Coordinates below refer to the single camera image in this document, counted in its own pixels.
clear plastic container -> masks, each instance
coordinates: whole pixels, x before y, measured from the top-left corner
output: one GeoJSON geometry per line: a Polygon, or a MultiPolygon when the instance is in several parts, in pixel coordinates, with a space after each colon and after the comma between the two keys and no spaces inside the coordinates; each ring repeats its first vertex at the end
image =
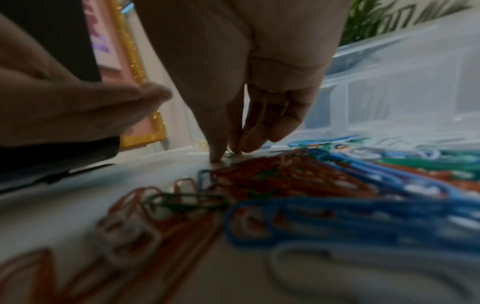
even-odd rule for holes
{"type": "MultiPolygon", "coordinates": [[[[187,112],[195,148],[205,150],[187,112]]],[[[475,132],[479,118],[480,11],[470,10],[339,48],[307,118],[277,145],[350,134],[475,132]]]]}

glittery gold frame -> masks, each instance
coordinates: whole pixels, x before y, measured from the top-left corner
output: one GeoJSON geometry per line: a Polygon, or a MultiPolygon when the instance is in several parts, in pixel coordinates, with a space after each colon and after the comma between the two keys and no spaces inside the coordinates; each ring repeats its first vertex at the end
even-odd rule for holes
{"type": "MultiPolygon", "coordinates": [[[[137,46],[130,35],[127,22],[122,14],[122,7],[120,6],[118,0],[105,1],[108,4],[108,9],[110,10],[115,27],[118,30],[123,49],[125,50],[128,61],[130,62],[130,69],[131,73],[133,74],[133,78],[137,84],[141,85],[147,82],[148,79],[147,75],[145,74],[144,65],[142,64],[137,46]]],[[[165,124],[162,116],[160,115],[160,110],[156,110],[150,114],[149,118],[153,126],[154,133],[137,136],[121,136],[120,148],[142,146],[167,138],[165,124]]]]}

hand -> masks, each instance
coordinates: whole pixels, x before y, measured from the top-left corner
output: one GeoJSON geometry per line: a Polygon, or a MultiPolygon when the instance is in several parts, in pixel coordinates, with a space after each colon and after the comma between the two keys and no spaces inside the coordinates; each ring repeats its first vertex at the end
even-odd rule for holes
{"type": "Polygon", "coordinates": [[[210,159],[279,141],[306,117],[351,0],[135,0],[210,159]],[[250,106],[242,128],[244,84],[250,106]]]}
{"type": "Polygon", "coordinates": [[[120,135],[172,93],[154,84],[81,82],[0,15],[0,96],[0,146],[17,147],[120,135]]]}

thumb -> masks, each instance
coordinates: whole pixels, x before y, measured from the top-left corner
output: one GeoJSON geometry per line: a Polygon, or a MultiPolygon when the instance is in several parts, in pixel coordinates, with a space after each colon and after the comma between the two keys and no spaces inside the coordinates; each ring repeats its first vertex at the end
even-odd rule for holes
{"type": "Polygon", "coordinates": [[[217,110],[191,108],[210,148],[210,161],[218,162],[227,149],[228,118],[225,107],[217,110]]]}

black sleeve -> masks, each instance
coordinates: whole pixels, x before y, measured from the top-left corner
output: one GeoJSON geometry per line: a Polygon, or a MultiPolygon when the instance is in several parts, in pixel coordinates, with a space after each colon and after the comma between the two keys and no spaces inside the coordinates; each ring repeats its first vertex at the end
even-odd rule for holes
{"type": "MultiPolygon", "coordinates": [[[[32,35],[78,78],[101,81],[82,0],[0,0],[0,13],[32,35]]],[[[119,146],[116,137],[90,143],[0,148],[0,191],[115,157],[119,146]]]]}

